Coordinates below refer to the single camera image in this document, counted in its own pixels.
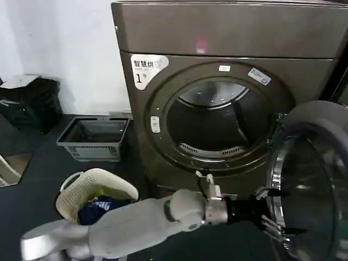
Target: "laundry basket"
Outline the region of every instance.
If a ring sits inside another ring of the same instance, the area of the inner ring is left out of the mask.
[[[62,184],[55,202],[58,212],[67,220],[79,223],[78,211],[98,190],[106,189],[116,199],[138,200],[138,190],[129,182],[102,169],[91,169],[71,175]]]

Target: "white sticker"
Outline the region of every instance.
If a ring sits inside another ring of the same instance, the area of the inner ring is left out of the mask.
[[[231,70],[230,65],[220,65],[219,66],[219,72],[229,72]]]
[[[265,75],[264,73],[260,72],[258,69],[253,68],[251,71],[248,73],[248,76],[253,78],[254,80],[258,81],[259,83],[263,85],[267,85],[270,83],[272,80],[269,76]]]
[[[159,127],[159,117],[151,116],[150,123],[151,123],[151,130],[152,130],[152,132],[154,132],[154,133],[160,133],[161,132],[161,129]]]
[[[133,54],[130,60],[134,84],[139,90],[144,90],[153,77],[169,64],[166,56],[156,54]]]

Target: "glass door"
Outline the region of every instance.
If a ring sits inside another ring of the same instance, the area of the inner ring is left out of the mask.
[[[268,161],[269,204],[281,226],[304,233],[277,243],[280,260],[348,259],[348,109],[315,101],[291,111]]]

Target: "dryer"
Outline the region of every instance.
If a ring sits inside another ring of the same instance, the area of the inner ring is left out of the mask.
[[[111,4],[143,164],[159,194],[265,181],[284,114],[317,100],[347,42],[348,5],[327,1]]]

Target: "white robotic arm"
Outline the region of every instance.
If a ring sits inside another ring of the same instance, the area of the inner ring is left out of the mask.
[[[27,232],[21,239],[23,260],[66,261],[88,257],[115,259],[165,241],[182,231],[193,231],[203,224],[234,223],[250,220],[277,240],[285,231],[269,219],[264,198],[270,190],[261,189],[248,200],[221,197],[220,188],[208,176],[209,194],[179,190],[171,197],[150,198],[107,212],[92,226],[66,220],[47,223]]]

